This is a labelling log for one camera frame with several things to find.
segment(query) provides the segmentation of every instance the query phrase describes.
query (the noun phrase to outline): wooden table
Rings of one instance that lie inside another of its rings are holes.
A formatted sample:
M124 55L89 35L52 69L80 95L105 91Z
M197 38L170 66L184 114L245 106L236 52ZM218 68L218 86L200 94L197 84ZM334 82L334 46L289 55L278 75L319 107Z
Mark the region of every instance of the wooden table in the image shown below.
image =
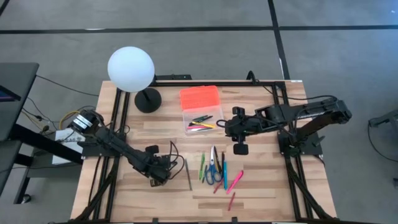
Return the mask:
M286 86L289 97L305 98L302 82L286 81ZM163 187L152 188L149 179L133 170L127 159L122 158L111 221L151 222L154 217L159 218L160 222L230 222L231 217L237 217L240 222L294 221L285 161L279 154L276 132L248 137L247 156L233 154L234 142L224 136L223 130L187 136L183 130L179 99L179 91L183 88L186 87L156 88L162 95L162 106L150 114L138 111L134 106L135 94L132 94L126 122L131 127L127 142L141 150L157 144L161 154L168 154L169 141L173 141L180 154L188 160L193 191L189 189L185 168ZM232 118L233 106L243 107L247 114L253 114L256 108L274 104L272 95L260 86L225 86L218 87L218 90L225 119ZM103 82L97 112L104 116L105 123L110 121L115 94L116 87L111 82ZM306 103L294 100L289 102L291 105ZM308 120L299 121L298 125L302 126L306 122ZM226 153L229 183L240 170L244 170L243 178L234 188L236 197L230 212L228 203L231 194L227 195L223 189L213 194L213 186L198 180L201 154L206 153L205 164L208 164L212 144L217 147L220 158L222 151ZM313 156L302 156L302 160L309 191L327 213L335 216L323 164ZM79 215L87 206L96 161L96 157L84 161L71 218ZM299 189L297 192L304 217L302 194ZM104 217L107 198L108 193L105 193L100 217Z

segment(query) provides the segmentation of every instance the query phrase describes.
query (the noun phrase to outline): orange lid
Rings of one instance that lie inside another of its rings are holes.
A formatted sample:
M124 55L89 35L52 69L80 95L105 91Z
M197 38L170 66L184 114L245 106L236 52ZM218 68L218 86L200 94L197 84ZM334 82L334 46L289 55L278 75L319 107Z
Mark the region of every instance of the orange lid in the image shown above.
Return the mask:
M217 86L198 86L180 91L181 108L194 109L220 104Z

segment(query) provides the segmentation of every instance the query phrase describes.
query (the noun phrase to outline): computer monitor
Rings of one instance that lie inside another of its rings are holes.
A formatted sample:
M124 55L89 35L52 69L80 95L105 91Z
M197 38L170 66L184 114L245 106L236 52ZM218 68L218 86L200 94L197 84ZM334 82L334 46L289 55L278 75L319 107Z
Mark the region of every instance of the computer monitor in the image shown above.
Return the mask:
M0 102L20 101L21 97L0 85Z

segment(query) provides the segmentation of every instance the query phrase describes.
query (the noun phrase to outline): pink pen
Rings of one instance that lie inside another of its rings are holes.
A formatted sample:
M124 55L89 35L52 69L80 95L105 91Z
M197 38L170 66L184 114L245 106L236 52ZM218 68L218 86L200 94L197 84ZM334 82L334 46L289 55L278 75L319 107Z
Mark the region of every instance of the pink pen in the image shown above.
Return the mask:
M226 194L229 194L232 191L232 188L234 188L234 186L238 183L238 181L242 178L243 176L243 170L241 170L239 172L239 174L236 176L234 182L232 183L232 185L229 187L229 189L226 191Z

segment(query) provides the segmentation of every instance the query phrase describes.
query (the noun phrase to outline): blue scissors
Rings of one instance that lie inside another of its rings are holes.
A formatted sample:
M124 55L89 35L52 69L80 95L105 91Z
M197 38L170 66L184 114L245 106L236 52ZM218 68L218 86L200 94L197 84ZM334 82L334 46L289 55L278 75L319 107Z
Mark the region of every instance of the blue scissors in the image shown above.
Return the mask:
M210 155L210 166L206 171L206 182L209 185L213 185L214 182L221 182L221 174L217 172L216 166L214 163L214 146L211 147L211 155Z

